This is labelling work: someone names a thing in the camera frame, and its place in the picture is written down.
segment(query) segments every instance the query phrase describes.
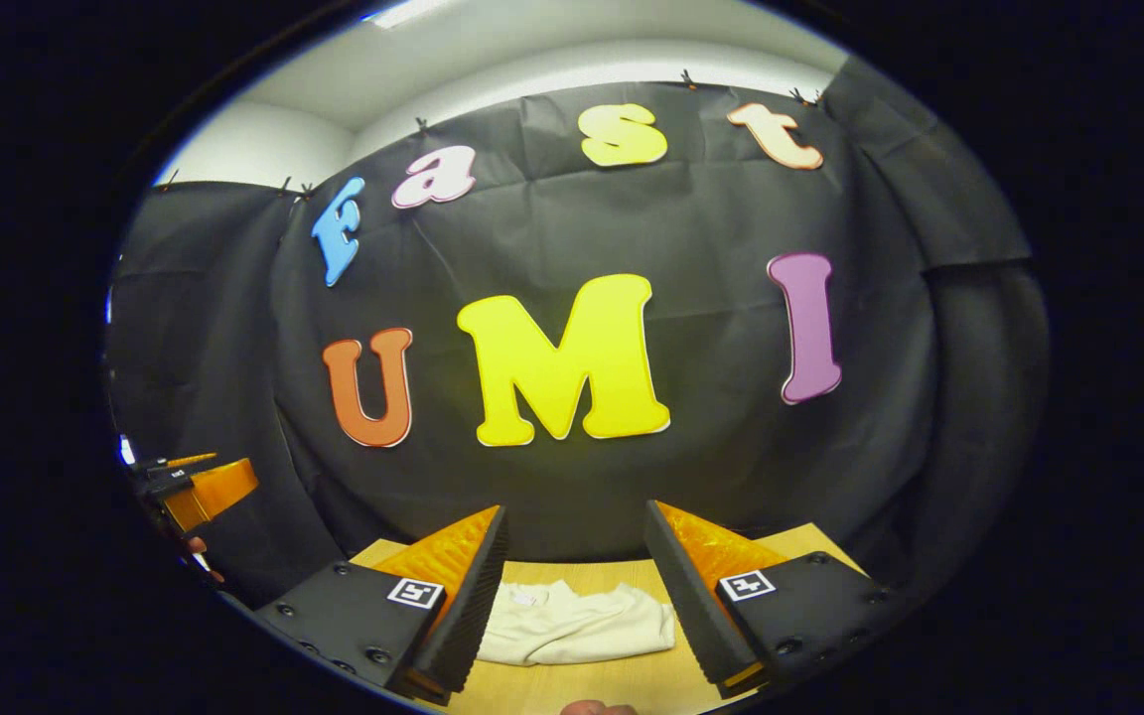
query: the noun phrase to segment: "white ceiling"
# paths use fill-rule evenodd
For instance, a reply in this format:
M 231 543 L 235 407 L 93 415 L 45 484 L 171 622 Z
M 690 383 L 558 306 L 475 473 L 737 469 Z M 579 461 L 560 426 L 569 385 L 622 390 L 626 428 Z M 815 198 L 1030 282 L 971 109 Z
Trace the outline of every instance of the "white ceiling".
M 243 100 L 304 110 L 362 132 L 391 108 L 480 70 L 618 40 L 708 41 L 826 72 L 848 55 L 741 0 L 454 0 L 391 29 L 356 23 L 269 73 Z

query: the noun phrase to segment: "yellow letter m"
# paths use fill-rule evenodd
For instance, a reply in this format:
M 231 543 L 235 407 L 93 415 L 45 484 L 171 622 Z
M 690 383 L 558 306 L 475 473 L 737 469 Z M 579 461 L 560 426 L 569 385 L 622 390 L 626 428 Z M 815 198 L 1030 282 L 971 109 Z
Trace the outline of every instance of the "yellow letter m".
M 590 280 L 577 293 L 558 348 L 513 295 L 467 304 L 458 326 L 476 341 L 485 402 L 479 442 L 488 447 L 532 443 L 537 430 L 518 416 L 515 390 L 555 439 L 566 438 L 586 380 L 594 399 L 582 422 L 589 436 L 607 439 L 668 427 L 668 408 L 656 402 L 644 340 L 650 297 L 651 285 L 642 276 Z

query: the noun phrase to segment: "blue letter f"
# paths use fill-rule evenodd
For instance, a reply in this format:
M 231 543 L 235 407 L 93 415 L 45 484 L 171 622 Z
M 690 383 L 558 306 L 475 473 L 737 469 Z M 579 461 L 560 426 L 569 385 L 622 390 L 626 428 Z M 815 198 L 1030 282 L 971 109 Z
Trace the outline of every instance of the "blue letter f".
M 337 283 L 359 248 L 356 239 L 347 238 L 347 231 L 359 228 L 359 207 L 352 198 L 364 189 L 363 177 L 351 177 L 312 227 L 312 238 L 320 241 L 320 252 L 326 257 L 326 285 L 329 288 Z

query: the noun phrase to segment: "finger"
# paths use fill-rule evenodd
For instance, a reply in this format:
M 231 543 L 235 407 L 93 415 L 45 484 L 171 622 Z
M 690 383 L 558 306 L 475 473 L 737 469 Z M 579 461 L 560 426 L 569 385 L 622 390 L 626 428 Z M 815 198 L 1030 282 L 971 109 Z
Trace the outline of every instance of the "finger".
M 605 715 L 603 701 L 601 700 L 578 700 L 569 702 L 559 710 L 559 715 Z

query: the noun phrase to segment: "folded shirt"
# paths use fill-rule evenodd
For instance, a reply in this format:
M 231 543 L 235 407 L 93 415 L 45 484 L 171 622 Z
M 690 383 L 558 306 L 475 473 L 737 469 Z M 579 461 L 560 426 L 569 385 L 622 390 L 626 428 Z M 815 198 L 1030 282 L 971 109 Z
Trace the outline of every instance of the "folded shirt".
M 559 580 L 501 583 L 476 658 L 509 666 L 554 666 L 670 648 L 673 606 L 626 583 L 610 593 L 577 596 Z

